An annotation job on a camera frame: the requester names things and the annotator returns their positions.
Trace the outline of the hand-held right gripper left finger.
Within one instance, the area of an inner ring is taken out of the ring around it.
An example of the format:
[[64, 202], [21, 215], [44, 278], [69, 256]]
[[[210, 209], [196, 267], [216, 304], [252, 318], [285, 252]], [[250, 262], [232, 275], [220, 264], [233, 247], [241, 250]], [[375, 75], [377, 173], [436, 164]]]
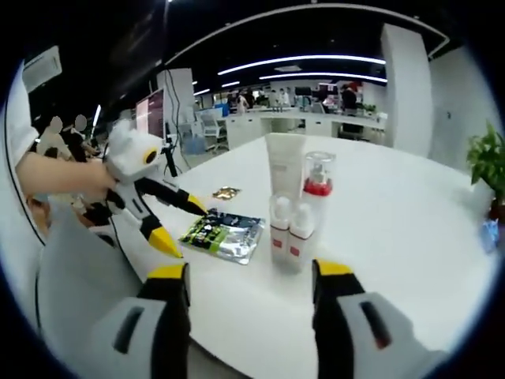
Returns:
[[159, 267], [93, 326], [86, 378], [187, 378], [189, 264]]

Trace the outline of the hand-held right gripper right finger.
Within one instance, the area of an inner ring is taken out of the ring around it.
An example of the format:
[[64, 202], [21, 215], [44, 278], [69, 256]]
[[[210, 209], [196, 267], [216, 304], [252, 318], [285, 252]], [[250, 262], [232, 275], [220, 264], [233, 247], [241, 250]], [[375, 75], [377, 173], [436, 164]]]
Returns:
[[353, 270], [312, 261], [312, 329], [319, 378], [427, 378], [447, 359], [416, 339], [412, 321]]

